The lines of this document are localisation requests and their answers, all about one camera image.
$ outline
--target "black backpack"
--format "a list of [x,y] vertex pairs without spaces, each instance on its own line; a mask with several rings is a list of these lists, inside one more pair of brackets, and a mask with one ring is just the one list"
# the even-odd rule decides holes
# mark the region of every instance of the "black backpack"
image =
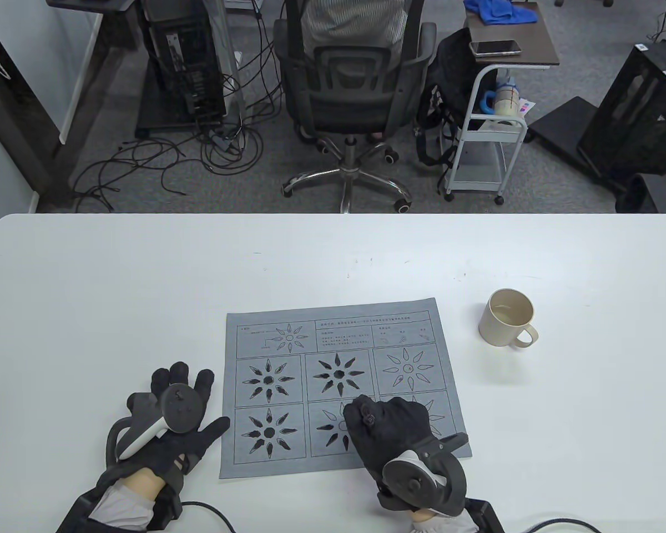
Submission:
[[[468,99],[471,97],[473,82],[483,66],[476,63],[473,53],[468,45],[471,43],[471,33],[468,28],[462,28],[456,33],[443,39],[437,48],[437,56],[429,65],[427,70],[427,79],[425,81],[422,96],[420,97],[420,106],[417,110],[415,119],[415,139],[417,144],[417,157],[420,163],[428,167],[435,165],[446,165],[446,171],[441,180],[446,175],[447,170],[453,163],[453,158],[457,146],[453,142],[454,133],[457,127],[464,124]],[[480,99],[486,91],[493,90],[496,85],[496,73],[490,73],[483,76],[481,85],[478,88],[478,98]],[[450,125],[452,131],[451,146],[441,157],[433,158],[427,155],[427,135],[426,130],[438,127],[442,122]],[[472,129],[480,127],[479,124],[472,124]]]

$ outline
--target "printed sun pattern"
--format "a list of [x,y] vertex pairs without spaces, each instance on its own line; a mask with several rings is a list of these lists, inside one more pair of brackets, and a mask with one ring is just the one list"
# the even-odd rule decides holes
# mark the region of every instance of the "printed sun pattern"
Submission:
[[275,376],[282,373],[287,364],[288,363],[284,363],[282,366],[278,366],[278,368],[273,371],[273,375],[271,371],[271,361],[269,359],[266,360],[266,365],[264,365],[265,373],[259,370],[259,368],[256,366],[249,365],[249,368],[251,368],[251,371],[254,373],[254,375],[261,376],[261,378],[252,378],[251,380],[242,381],[242,383],[246,385],[254,385],[254,392],[251,393],[249,399],[259,396],[259,394],[261,394],[264,389],[266,389],[266,403],[268,404],[271,403],[271,398],[274,395],[274,391],[279,394],[283,394],[284,396],[288,396],[288,393],[286,389],[283,388],[283,386],[274,384],[274,380],[277,380],[280,383],[286,383],[287,381],[296,379],[291,378],[291,376],[279,376],[279,378],[275,378]]
[[264,422],[254,418],[253,416],[249,417],[251,423],[254,424],[259,429],[254,429],[249,433],[242,433],[242,437],[250,437],[251,439],[256,439],[254,446],[249,450],[250,454],[253,454],[255,451],[259,450],[260,447],[265,446],[266,454],[271,459],[271,455],[274,453],[274,442],[281,446],[285,450],[290,450],[291,447],[288,443],[282,438],[283,435],[290,435],[298,431],[293,428],[281,428],[281,424],[287,419],[288,413],[280,416],[275,424],[272,425],[273,417],[271,416],[271,409],[267,408],[266,410],[266,427],[264,427]]
[[[417,401],[417,398],[415,398],[414,394],[412,394],[412,401]],[[434,399],[430,399],[426,404],[424,404],[424,407],[427,408],[427,411],[429,412],[429,427],[432,430],[432,433],[435,434],[438,437],[442,437],[442,432],[439,431],[432,422],[436,422],[437,420],[441,420],[443,418],[446,418],[443,414],[432,414],[432,405],[434,405]]]
[[343,408],[345,404],[341,401],[340,402],[340,421],[338,421],[338,417],[329,412],[326,411],[325,409],[321,409],[323,411],[323,414],[331,421],[333,424],[325,424],[325,426],[318,426],[316,429],[318,431],[333,431],[333,434],[331,434],[330,438],[328,439],[328,442],[326,442],[326,447],[330,446],[333,444],[333,442],[338,440],[338,437],[340,434],[343,434],[343,438],[341,439],[341,442],[343,442],[343,447],[345,447],[345,451],[348,451],[348,447],[350,446],[350,437],[348,437],[348,427],[345,425],[345,419],[343,418]]
[[300,341],[303,339],[308,339],[308,335],[299,335],[298,333],[300,332],[301,328],[303,328],[302,325],[298,326],[296,329],[293,329],[291,324],[287,324],[286,330],[280,330],[279,328],[276,328],[280,337],[274,337],[273,339],[269,340],[280,343],[276,348],[277,351],[281,350],[281,348],[287,345],[289,353],[291,353],[291,350],[293,350],[294,345],[297,345],[300,348],[305,348],[305,346],[302,345]]
[[399,358],[396,358],[394,355],[388,354],[387,357],[389,360],[391,360],[393,363],[399,366],[390,366],[389,368],[384,368],[383,371],[386,371],[387,373],[390,374],[399,374],[395,378],[395,382],[392,384],[392,386],[398,386],[402,381],[405,380],[405,375],[407,375],[407,385],[409,385],[410,390],[415,389],[415,378],[412,376],[414,374],[417,376],[418,380],[424,381],[424,383],[431,383],[429,381],[429,378],[425,376],[421,371],[424,370],[429,370],[430,368],[434,368],[434,365],[418,365],[417,363],[420,362],[422,357],[424,356],[424,350],[419,352],[417,355],[410,360],[410,355],[407,353],[407,348],[402,348],[402,359],[400,360]]
[[325,368],[326,370],[331,370],[330,373],[322,373],[314,376],[314,378],[318,378],[319,380],[326,380],[326,384],[323,386],[321,394],[325,393],[325,391],[327,391],[334,385],[336,386],[336,388],[338,388],[338,396],[340,396],[341,398],[343,398],[343,389],[345,388],[345,384],[348,384],[348,386],[352,386],[354,389],[360,389],[358,383],[355,383],[355,381],[351,378],[355,378],[355,376],[364,374],[364,371],[348,370],[348,368],[350,368],[350,366],[352,366],[352,364],[355,363],[355,358],[352,358],[347,363],[345,363],[345,365],[341,366],[340,356],[338,356],[338,353],[336,353],[335,370],[333,370],[333,366],[329,365],[325,361],[319,361],[318,363],[320,363],[321,366],[323,366],[323,368]]

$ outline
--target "gray shirt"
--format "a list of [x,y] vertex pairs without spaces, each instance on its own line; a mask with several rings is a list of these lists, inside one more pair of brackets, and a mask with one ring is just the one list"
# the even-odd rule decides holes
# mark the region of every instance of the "gray shirt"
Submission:
[[407,13],[405,0],[308,0],[301,16],[303,49],[317,46],[379,46],[400,61]]

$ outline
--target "computer tower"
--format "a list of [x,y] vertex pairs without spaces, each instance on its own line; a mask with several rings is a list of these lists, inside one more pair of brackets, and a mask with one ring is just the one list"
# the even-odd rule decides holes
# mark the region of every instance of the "computer tower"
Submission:
[[225,113],[209,16],[201,0],[142,0],[147,29],[168,91],[199,124]]
[[634,46],[577,150],[624,187],[635,173],[666,174],[666,42]]

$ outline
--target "blue cloth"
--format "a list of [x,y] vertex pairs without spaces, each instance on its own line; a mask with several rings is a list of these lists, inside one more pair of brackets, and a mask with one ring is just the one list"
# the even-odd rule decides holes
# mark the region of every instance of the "blue cloth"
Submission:
[[527,24],[538,22],[530,9],[516,7],[511,0],[464,0],[467,10],[478,13],[484,24]]

